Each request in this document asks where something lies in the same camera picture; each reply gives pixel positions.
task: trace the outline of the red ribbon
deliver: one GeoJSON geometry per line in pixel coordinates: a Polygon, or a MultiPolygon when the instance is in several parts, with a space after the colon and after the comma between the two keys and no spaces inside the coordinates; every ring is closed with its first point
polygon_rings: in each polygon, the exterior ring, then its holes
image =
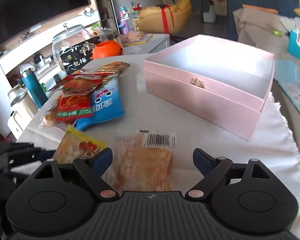
{"type": "Polygon", "coordinates": [[[169,26],[168,26],[167,16],[166,16],[166,13],[164,11],[165,8],[168,8],[169,11],[170,11],[173,28],[174,28],[174,19],[173,19],[173,14],[172,14],[172,11],[171,11],[169,5],[166,5],[164,8],[161,8],[163,30],[164,30],[164,33],[169,34],[169,26]]]}

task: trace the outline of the barcode label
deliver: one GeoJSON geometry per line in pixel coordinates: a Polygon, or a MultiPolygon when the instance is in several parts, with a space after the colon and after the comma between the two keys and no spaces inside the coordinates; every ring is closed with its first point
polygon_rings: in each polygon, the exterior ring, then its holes
{"type": "Polygon", "coordinates": [[[158,147],[174,149],[176,137],[171,134],[145,133],[142,138],[142,147],[158,147]]]}
{"type": "Polygon", "coordinates": [[[292,97],[292,101],[295,105],[300,107],[300,89],[296,84],[287,83],[284,85],[287,93],[292,97]]]}

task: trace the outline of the blue snack bag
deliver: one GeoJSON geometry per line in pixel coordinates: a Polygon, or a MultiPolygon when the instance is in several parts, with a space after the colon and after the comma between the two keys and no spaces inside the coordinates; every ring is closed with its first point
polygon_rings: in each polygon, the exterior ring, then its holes
{"type": "Polygon", "coordinates": [[[106,122],[124,114],[122,108],[118,75],[104,78],[98,89],[90,94],[92,117],[80,118],[77,121],[77,130],[82,130],[94,123],[106,122]]]}

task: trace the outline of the snack bag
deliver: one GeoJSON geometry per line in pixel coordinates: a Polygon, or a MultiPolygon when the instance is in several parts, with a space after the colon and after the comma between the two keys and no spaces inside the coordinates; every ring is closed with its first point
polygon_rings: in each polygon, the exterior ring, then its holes
{"type": "Polygon", "coordinates": [[[76,128],[82,130],[94,123],[106,122],[124,114],[118,87],[118,75],[104,78],[102,84],[90,94],[92,117],[80,118],[76,128]]]}
{"type": "Polygon", "coordinates": [[[61,95],[54,99],[41,119],[41,126],[52,126],[56,123],[61,95]]]}
{"type": "Polygon", "coordinates": [[[49,91],[63,90],[67,95],[87,95],[95,90],[102,80],[101,75],[76,73],[66,76],[49,91]]]}
{"type": "Polygon", "coordinates": [[[86,156],[91,158],[105,148],[105,143],[94,140],[75,128],[68,126],[53,155],[59,164],[72,163],[76,158],[86,156]]]}
{"type": "Polygon", "coordinates": [[[107,65],[101,66],[94,73],[95,74],[116,74],[123,71],[129,66],[130,66],[129,63],[123,61],[115,61],[107,65]]]}
{"type": "Polygon", "coordinates": [[[104,180],[124,191],[171,191],[175,137],[140,132],[115,138],[113,161],[104,180]]]}
{"type": "Polygon", "coordinates": [[[74,125],[77,120],[69,120],[65,122],[57,122],[57,113],[58,113],[58,107],[59,103],[61,101],[61,95],[58,96],[56,99],[54,99],[47,109],[47,111],[44,113],[42,119],[41,119],[41,127],[44,126],[57,126],[61,128],[62,130],[66,130],[67,125],[74,125]]]}
{"type": "Polygon", "coordinates": [[[62,95],[56,117],[57,122],[88,116],[93,116],[88,96],[62,95]]]}

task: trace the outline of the yellow sofa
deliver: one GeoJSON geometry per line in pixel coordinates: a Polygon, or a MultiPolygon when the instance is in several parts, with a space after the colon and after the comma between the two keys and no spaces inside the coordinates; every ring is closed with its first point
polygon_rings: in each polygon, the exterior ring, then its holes
{"type": "MultiPolygon", "coordinates": [[[[192,14],[192,7],[190,0],[178,0],[176,4],[170,5],[164,9],[167,17],[169,34],[178,33],[185,26],[190,15],[192,14]],[[173,15],[174,27],[172,24],[171,13],[173,15]]],[[[140,11],[139,19],[136,20],[139,31],[147,33],[164,33],[162,12],[158,6],[146,7],[140,11]]]]}

